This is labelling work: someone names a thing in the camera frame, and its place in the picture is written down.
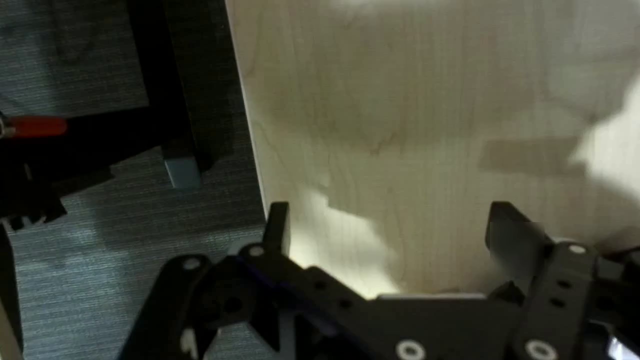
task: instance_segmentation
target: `gray fabric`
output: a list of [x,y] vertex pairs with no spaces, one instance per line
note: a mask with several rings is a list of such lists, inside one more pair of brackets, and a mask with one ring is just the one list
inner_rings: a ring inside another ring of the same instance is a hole
[[[213,0],[213,18],[222,16],[221,4]],[[0,109],[10,115],[76,116],[147,103],[120,0],[3,0],[0,65]],[[256,170],[240,88],[233,91],[218,95],[233,100],[233,115],[216,110],[227,100],[206,96],[193,110],[225,115],[221,131],[233,129],[234,150],[198,191],[173,191],[160,150],[151,150],[115,166],[117,181],[64,199],[67,219],[12,234],[29,360],[117,358],[168,258],[221,260],[261,238]],[[271,358],[242,326],[221,339],[216,358]]]

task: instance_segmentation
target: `light wood surface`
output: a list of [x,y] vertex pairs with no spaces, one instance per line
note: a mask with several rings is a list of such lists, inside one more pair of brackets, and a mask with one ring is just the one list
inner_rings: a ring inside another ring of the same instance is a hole
[[492,200],[640,225],[632,0],[228,0],[265,204],[366,297],[488,291]]

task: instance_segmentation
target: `red object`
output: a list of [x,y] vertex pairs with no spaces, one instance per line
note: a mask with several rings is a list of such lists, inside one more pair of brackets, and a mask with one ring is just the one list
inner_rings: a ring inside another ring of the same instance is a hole
[[14,129],[12,138],[53,138],[67,135],[67,119],[59,116],[12,116],[9,127]]

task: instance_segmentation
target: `black metal bracket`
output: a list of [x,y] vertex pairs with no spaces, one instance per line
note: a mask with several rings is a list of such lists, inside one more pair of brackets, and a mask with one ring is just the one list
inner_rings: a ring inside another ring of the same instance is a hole
[[[284,230],[287,204],[275,204],[262,242],[239,256],[221,264],[203,256],[168,263],[122,358],[198,358],[218,329],[237,323],[252,324],[275,353],[291,358],[605,360],[614,336],[635,351],[640,345],[638,256],[600,268],[603,258],[585,245],[548,245],[511,204],[494,204],[488,246],[528,291],[528,297],[521,293],[524,304],[500,297],[365,300],[325,271],[287,258],[279,246]],[[524,254],[538,258],[522,268],[515,258],[524,260]],[[599,309],[600,293],[614,306]],[[184,348],[184,334],[193,332],[197,336],[188,339],[197,343]]]

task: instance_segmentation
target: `black metal frame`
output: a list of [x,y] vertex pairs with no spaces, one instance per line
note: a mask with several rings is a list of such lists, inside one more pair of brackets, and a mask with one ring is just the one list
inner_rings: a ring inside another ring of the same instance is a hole
[[105,183],[110,166],[155,147],[209,170],[218,154],[198,150],[176,67],[167,0],[128,0],[148,107],[68,120],[67,136],[0,140],[0,219],[55,221],[61,197]]
[[14,249],[3,228],[0,228],[0,300],[9,319],[9,324],[0,324],[0,326],[10,329],[14,332],[14,339],[22,351],[25,343],[22,343]]
[[[171,260],[122,358],[186,360],[190,348],[203,356],[218,329],[237,323],[291,358],[609,358],[612,336],[640,353],[640,253],[612,263],[582,245],[555,245],[498,203],[486,242],[521,291],[488,300],[365,300],[320,268],[288,260],[287,204],[271,215],[265,241],[239,256]],[[184,347],[184,334],[197,334],[197,347]]]

